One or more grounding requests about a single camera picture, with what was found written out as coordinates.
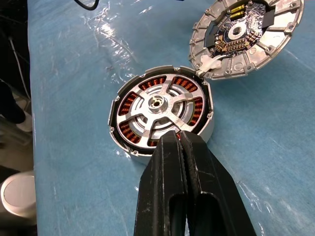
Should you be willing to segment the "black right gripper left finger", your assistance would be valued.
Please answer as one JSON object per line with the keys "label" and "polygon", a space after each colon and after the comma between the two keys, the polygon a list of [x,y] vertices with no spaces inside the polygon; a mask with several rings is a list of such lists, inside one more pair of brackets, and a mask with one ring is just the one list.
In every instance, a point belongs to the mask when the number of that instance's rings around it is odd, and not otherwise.
{"label": "black right gripper left finger", "polygon": [[188,143],[194,133],[173,131],[157,143],[139,182],[135,236],[195,234],[195,187]]}

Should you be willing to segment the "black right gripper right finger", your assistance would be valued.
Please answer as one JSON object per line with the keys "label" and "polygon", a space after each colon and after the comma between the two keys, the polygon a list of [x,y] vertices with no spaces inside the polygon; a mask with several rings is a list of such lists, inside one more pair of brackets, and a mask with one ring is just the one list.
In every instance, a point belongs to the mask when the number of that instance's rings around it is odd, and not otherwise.
{"label": "black right gripper right finger", "polygon": [[182,131],[188,185],[187,219],[192,236],[254,236],[236,184],[204,140]]}

